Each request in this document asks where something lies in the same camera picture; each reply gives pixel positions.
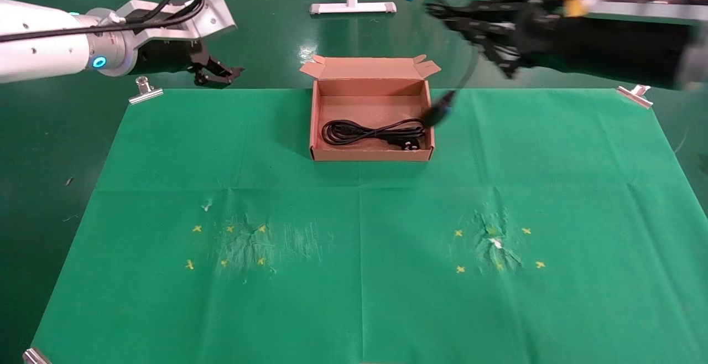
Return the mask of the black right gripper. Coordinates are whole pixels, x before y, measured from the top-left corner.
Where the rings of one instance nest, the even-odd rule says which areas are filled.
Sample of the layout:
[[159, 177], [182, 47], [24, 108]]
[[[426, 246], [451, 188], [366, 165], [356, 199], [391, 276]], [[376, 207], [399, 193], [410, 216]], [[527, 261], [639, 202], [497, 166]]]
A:
[[686, 0], [562, 0], [427, 3], [453, 32], [471, 33], [477, 51], [506, 79], [519, 67], [546, 67], [615, 81], [684, 89], [695, 82], [695, 5]]

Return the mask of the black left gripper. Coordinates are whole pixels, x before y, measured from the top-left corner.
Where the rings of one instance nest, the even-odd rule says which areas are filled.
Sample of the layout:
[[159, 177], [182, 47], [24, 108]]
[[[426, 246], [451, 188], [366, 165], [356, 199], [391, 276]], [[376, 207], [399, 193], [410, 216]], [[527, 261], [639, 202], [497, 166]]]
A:
[[216, 59], [202, 41], [152, 40], [138, 49], [136, 74], [181, 72], [191, 67], [194, 83], [201, 87], [227, 87], [245, 67], [231, 67]]

